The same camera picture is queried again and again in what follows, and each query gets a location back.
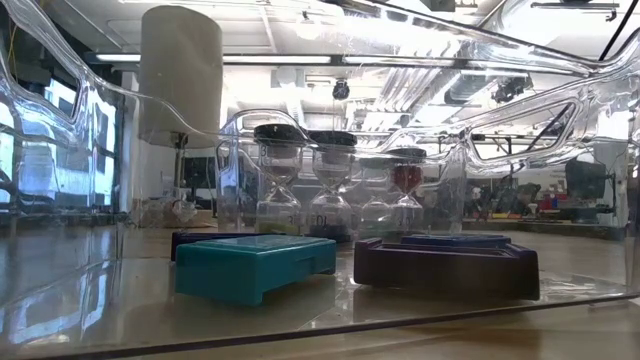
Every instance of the transparent plastic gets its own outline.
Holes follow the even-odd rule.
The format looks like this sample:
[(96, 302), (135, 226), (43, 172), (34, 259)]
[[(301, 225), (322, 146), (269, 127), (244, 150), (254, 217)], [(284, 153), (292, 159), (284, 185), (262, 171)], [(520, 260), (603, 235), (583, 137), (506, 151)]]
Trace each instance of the transparent plastic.
[[(334, 139), (341, 135), (336, 132), (321, 134)], [(352, 146), (327, 144), (322, 141), (318, 148), (313, 150), (313, 173), (323, 189), (309, 205), (310, 236), (328, 238), (336, 242), (350, 240), (353, 210), (339, 191), (343, 184), (350, 180), (354, 160), (352, 152)]]
[[(274, 128), (277, 131), (283, 131), (284, 126)], [(261, 127), (256, 128), (256, 134), (260, 129)], [(258, 140), (260, 141), (258, 167), (268, 180), (274, 183), (265, 198), (258, 202), (256, 215), (256, 232), (258, 233), (300, 234), (300, 202), (286, 185), (298, 175), (302, 168), (302, 149), (289, 140), (290, 135), (284, 138), (284, 142), (270, 138)]]
[[(82, 16), (117, 8), (137, 21), (159, 3), (77, 1), (69, 7), (53, 0), (61, 6), (47, 13), (31, 0), (0, 3), (77, 82), (68, 115), (21, 86), (8, 51), (1, 52), (0, 352), (7, 358), (142, 355), (639, 294), (638, 32), (610, 59), (596, 62), (501, 35), (509, 30), (500, 18), (507, 10), (492, 14), (481, 29), (366, 0), (344, 1), (342, 8), (305, 1), (224, 3), (215, 9), (224, 10), (229, 22), (246, 16), (247, 9), (258, 14), (259, 24), (262, 17), (287, 20), (274, 21), (274, 28), (291, 41), (276, 51), (225, 49), (223, 98), (235, 104), (223, 109), (220, 130), (207, 132), (189, 125), (176, 104), (137, 92), (131, 72), (125, 71), (119, 86), (96, 75), (94, 64), (65, 41), (50, 18), (65, 28), (74, 21), (64, 16), (71, 8)], [(210, 6), (189, 3), (211, 12)], [(303, 10), (308, 19), (301, 19)], [(121, 30), (127, 26), (139, 27)], [(302, 90), (291, 90), (278, 76), (277, 68), (286, 66), (306, 74)], [(323, 85), (325, 77), (329, 85)], [(537, 91), (528, 88), (529, 78), (534, 84), (553, 81)], [(353, 101), (334, 99), (336, 80), (344, 79)], [(515, 85), (523, 92), (505, 93)], [(300, 108), (313, 111), (301, 116)], [(141, 114), (151, 110), (180, 130), (146, 123), (146, 131), (139, 131)], [(117, 139), (115, 146), (101, 130), (112, 123), (117, 136), (106, 138)], [(280, 140), (273, 149), (254, 136), (257, 127), (278, 124), (293, 127), (300, 138)], [(314, 130), (346, 131), (358, 144), (336, 155), (308, 135)], [(174, 146), (184, 136), (202, 147)], [(158, 138), (167, 145), (155, 143)], [(273, 156), (272, 150), (283, 148), (287, 156)], [(403, 181), (398, 175), (404, 170), (394, 175), (397, 164), (410, 158), (393, 153), (399, 148), (426, 152), (414, 164), (419, 179), (412, 172), (412, 180)], [(173, 175), (182, 157), (206, 158), (206, 168), (215, 163), (215, 173), (205, 176), (208, 185), (197, 188), (193, 199), (185, 191), (191, 179)], [(575, 159), (604, 165), (601, 196), (562, 199), (569, 182), (565, 169)], [(286, 171), (276, 171), (273, 162)], [(318, 175), (327, 165), (340, 167), (335, 179)], [(537, 195), (525, 189), (542, 177), (546, 183)], [(468, 195), (473, 193), (487, 196)], [(341, 199), (340, 211), (327, 212), (329, 201), (313, 208), (318, 195)], [(215, 199), (216, 218), (214, 209), (202, 207), (203, 196)], [(541, 198), (537, 215), (525, 221), (525, 212), (514, 209), (529, 208), (535, 197)], [(407, 204), (416, 210), (409, 227), (393, 221), (394, 206)], [(542, 216), (568, 211), (563, 206), (593, 214), (582, 222), (582, 215), (576, 221)], [(251, 309), (174, 292), (174, 231), (253, 233), (263, 230), (260, 224), (282, 224), (286, 217), (284, 232), (302, 234), (309, 215), (320, 211), (349, 228), (351, 242), (338, 250), (335, 276), (277, 290)], [(400, 213), (407, 217), (406, 210)], [(288, 227), (291, 220), (295, 229)], [(388, 229), (388, 242), (405, 231), (507, 235), (537, 251), (540, 299), (443, 301), (358, 285), (352, 243), (380, 235), (381, 228)]]

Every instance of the teal box lid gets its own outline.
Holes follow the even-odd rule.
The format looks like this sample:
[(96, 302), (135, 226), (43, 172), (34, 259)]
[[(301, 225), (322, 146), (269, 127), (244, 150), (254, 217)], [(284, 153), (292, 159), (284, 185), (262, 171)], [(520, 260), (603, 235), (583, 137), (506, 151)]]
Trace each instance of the teal box lid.
[(175, 290), (231, 304), (259, 305), (263, 294), (333, 274), (336, 242), (329, 239), (259, 235), (204, 240), (176, 248)]
[(335, 241), (322, 238), (288, 236), (288, 235), (259, 235), (232, 239), (205, 240), (196, 243), (198, 246), (209, 248), (238, 250), (261, 254), (275, 250), (294, 250), (303, 246), (334, 244)]

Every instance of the ceiling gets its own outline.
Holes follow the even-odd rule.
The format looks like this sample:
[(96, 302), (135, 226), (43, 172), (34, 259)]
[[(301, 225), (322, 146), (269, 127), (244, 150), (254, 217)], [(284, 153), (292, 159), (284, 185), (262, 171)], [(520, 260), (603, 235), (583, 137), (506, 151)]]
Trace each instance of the ceiling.
[[(353, 18), (345, 24), (335, 26), (326, 23), (326, 19), (337, 16), (341, 9), (317, 1), (288, 1), (288, 8), (277, 6), (280, 2), (272, 0), (271, 7), (255, 6), (256, 1), (221, 0), (173, 0), (184, 6), (202, 12), (214, 19), (223, 30), (225, 53), (355, 53), (355, 54), (402, 54), (409, 51), (427, 54), (433, 51), (437, 39), (428, 33), (420, 33), (415, 28), (395, 22), (380, 22)], [(73, 36), (96, 52), (139, 52), (140, 27), (142, 15), (152, 7), (170, 1), (149, 0), (49, 0), (44, 2), (47, 13)], [(390, 0), (392, 4), (406, 6), (428, 13), (417, 0)], [(501, 1), (476, 0), (476, 9), (460, 8), (455, 13), (431, 13), (435, 16), (453, 19), (458, 22), (479, 24)], [(548, 46), (575, 55), (597, 58), (609, 38), (618, 27), (625, 9), (631, 0), (615, 0), (620, 5), (617, 18), (607, 22), (609, 11), (583, 10), (541, 10), (531, 8), (532, 0), (508, 0), (505, 7), (516, 10), (501, 19), (492, 31), (520, 38), (539, 45)], [(597, 3), (611, 3), (611, 0), (594, 0)], [(306, 9), (312, 20), (302, 17)], [(635, 29), (640, 27), (640, 16), (634, 14), (622, 32), (610, 55)], [(422, 126), (423, 123), (412, 120), (403, 124), (400, 120), (405, 109), (398, 106), (377, 109), (375, 106), (385, 103), (385, 84), (394, 75), (390, 69), (373, 68), (302, 68), (304, 84), (295, 92), (274, 86), (275, 67), (227, 67), (225, 68), (225, 91), (229, 96), (230, 113), (251, 108), (276, 108), (292, 112), (298, 108), (303, 113), (305, 126), (309, 128), (330, 128), (335, 118), (344, 119), (343, 123), (353, 126), (347, 130), (393, 131), (399, 126)], [(440, 78), (447, 74), (436, 74)], [(406, 73), (407, 79), (418, 76), (417, 72)], [(349, 79), (351, 95), (349, 101), (334, 101), (331, 90), (335, 79)], [(533, 89), (522, 96), (530, 96), (545, 91), (571, 79), (558, 76), (532, 75)], [(411, 85), (410, 81), (397, 86), (402, 94)], [(466, 106), (442, 106), (443, 92), (433, 86), (425, 87), (423, 92), (433, 91), (434, 96), (423, 104), (421, 117), (434, 123), (445, 121), (452, 116), (460, 119), (485, 112), (500, 106), (491, 99), (492, 87), (478, 91)], [(367, 100), (364, 106), (359, 101)], [(371, 114), (358, 118), (356, 110), (366, 108)], [(522, 127), (509, 126), (508, 131), (530, 133), (535, 124)]]

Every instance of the maroon tray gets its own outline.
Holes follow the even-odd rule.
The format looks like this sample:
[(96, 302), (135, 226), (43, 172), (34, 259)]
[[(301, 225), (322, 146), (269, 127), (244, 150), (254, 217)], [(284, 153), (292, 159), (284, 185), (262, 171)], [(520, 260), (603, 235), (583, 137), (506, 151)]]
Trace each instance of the maroon tray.
[(518, 245), (472, 248), (355, 244), (354, 281), (377, 287), (424, 290), (433, 297), (538, 300), (538, 255)]

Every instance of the sand timer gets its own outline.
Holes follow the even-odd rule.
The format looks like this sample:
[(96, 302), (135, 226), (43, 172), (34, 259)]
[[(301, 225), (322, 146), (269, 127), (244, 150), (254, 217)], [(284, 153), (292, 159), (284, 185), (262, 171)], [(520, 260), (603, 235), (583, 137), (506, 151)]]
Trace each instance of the sand timer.
[(300, 202), (287, 189), (287, 184), (302, 168), (304, 137), (288, 124), (260, 125), (254, 129), (260, 145), (258, 166), (275, 184), (256, 209), (256, 231), (299, 235)]
[(389, 231), (391, 225), (391, 207), (385, 201), (389, 191), (387, 159), (361, 158), (362, 184), (371, 195), (361, 211), (360, 237), (380, 236)]
[(422, 229), (424, 210), (412, 192), (422, 184), (422, 162), (427, 152), (419, 148), (400, 148), (387, 152), (391, 159), (391, 182), (402, 196), (391, 204), (391, 221), (398, 231)]
[(351, 175), (357, 138), (344, 131), (314, 131), (313, 173), (323, 185), (309, 205), (309, 235), (346, 242), (351, 240), (352, 210), (339, 189)]

